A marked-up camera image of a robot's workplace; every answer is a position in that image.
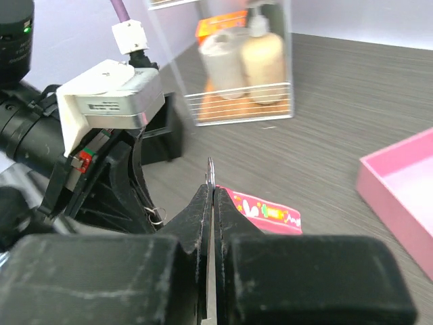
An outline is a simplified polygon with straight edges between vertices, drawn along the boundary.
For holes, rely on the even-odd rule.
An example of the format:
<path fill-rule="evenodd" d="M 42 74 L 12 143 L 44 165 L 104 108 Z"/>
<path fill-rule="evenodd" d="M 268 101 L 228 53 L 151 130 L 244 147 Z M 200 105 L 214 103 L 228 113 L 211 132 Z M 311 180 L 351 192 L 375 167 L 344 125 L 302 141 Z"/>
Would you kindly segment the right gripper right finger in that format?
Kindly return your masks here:
<path fill-rule="evenodd" d="M 214 199 L 219 324 L 414 324 L 392 251 L 369 236 L 266 234 Z"/>

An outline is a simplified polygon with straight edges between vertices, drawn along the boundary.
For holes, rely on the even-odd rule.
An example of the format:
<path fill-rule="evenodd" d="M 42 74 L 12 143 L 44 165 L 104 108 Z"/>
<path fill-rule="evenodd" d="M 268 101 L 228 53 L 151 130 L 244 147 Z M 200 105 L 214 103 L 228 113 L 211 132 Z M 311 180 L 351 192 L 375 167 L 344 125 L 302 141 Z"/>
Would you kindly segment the silver keyring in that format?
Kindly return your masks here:
<path fill-rule="evenodd" d="M 154 226 L 163 226 L 167 217 L 166 209 L 161 207 L 144 207 L 147 211 L 147 219 Z"/>

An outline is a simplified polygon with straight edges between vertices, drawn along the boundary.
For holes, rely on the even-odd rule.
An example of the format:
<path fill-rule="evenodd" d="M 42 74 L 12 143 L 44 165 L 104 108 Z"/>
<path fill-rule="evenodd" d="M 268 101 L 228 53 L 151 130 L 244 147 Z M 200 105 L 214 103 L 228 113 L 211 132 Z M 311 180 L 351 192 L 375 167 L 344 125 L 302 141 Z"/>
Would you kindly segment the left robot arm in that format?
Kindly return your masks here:
<path fill-rule="evenodd" d="M 73 232 L 75 219 L 125 234 L 153 234 L 162 218 L 142 170 L 145 128 L 165 105 L 144 32 L 125 20 L 127 63 L 104 60 L 42 91 L 30 71 L 35 4 L 1 2 L 1 151 L 49 180 L 31 207 L 15 184 L 1 186 L 1 251 L 28 234 Z"/>

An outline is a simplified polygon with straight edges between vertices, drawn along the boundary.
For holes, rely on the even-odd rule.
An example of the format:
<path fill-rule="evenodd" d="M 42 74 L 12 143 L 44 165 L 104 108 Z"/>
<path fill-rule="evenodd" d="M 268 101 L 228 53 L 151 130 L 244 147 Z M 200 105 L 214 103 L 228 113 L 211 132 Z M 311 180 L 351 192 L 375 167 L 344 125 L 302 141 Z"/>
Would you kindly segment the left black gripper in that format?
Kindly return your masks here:
<path fill-rule="evenodd" d="M 143 132 L 90 132 L 68 158 L 58 158 L 38 212 L 50 221 L 64 216 L 95 228 L 133 233 L 134 189 L 146 231 L 157 232 L 159 226 L 148 221 L 144 209 L 156 206 L 141 164 Z"/>

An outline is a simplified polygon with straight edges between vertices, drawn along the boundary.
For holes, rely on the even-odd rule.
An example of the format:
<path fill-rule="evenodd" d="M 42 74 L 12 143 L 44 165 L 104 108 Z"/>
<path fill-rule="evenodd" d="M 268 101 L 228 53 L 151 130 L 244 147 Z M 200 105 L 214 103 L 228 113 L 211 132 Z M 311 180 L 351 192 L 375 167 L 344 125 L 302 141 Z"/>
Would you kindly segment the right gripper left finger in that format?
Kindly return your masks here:
<path fill-rule="evenodd" d="M 1 268 L 2 324 L 199 324 L 212 189 L 146 235 L 32 234 Z"/>

